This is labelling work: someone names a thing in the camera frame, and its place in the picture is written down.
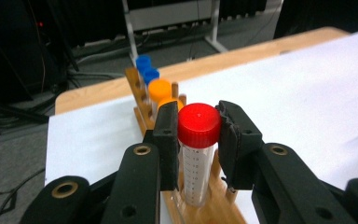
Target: white metal stand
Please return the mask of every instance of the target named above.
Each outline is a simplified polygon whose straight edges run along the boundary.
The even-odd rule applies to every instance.
[[[131,45],[130,57],[135,64],[138,57],[134,31],[159,28],[171,24],[187,21],[205,20],[211,18],[212,31],[205,36],[205,40],[219,52],[227,49],[217,41],[220,0],[199,0],[159,7],[147,7],[129,10],[127,0],[122,0],[124,19],[127,25],[128,37]]]

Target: bottle cap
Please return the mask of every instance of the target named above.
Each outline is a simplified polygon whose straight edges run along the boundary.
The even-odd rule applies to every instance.
[[[170,102],[173,102],[173,101],[176,101],[177,102],[177,105],[178,105],[178,111],[180,111],[182,108],[183,108],[183,103],[182,101],[180,101],[178,98],[173,98],[173,97],[167,97],[167,98],[164,98],[162,100],[160,100],[158,102],[158,109],[167,104],[167,103],[170,103]]]
[[[144,78],[145,85],[148,86],[151,81],[159,78],[159,71],[154,67],[148,67],[144,70],[142,76]]]
[[[212,106],[186,105],[178,115],[178,138],[186,146],[206,148],[219,140],[221,118]]]
[[[135,60],[136,68],[139,73],[143,76],[144,70],[152,66],[151,59],[148,55],[139,55]]]
[[[147,89],[150,99],[156,103],[172,95],[171,83],[165,79],[152,80]]]

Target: red cap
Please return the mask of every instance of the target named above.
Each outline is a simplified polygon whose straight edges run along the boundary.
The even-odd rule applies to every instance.
[[[210,105],[186,105],[178,115],[178,138],[186,146],[206,148],[219,140],[221,118]]]

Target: wooden stand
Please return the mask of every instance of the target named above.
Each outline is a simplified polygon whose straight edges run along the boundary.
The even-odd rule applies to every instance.
[[[154,121],[151,117],[151,106],[145,102],[145,90],[139,88],[140,82],[136,68],[126,69],[126,77],[131,86],[132,94],[137,106],[133,108],[143,135],[146,130],[154,129]],[[173,84],[173,95],[186,104],[186,97],[179,95],[177,84]],[[234,203],[236,191],[227,189],[227,185],[220,179],[221,167],[217,150],[214,153],[211,167],[211,176],[207,192],[206,203],[202,207],[194,207],[186,204],[183,192],[183,173],[179,174],[179,191],[163,191],[162,195],[170,212],[173,223],[246,223],[237,205]]]

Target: white paper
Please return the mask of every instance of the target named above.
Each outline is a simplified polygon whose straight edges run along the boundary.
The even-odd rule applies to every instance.
[[[294,149],[323,181],[344,189],[358,177],[358,33],[319,46],[179,83],[189,103],[240,105],[266,143]],[[63,175],[93,183],[142,141],[125,97],[50,119],[46,184]],[[257,223],[250,192],[236,203]]]

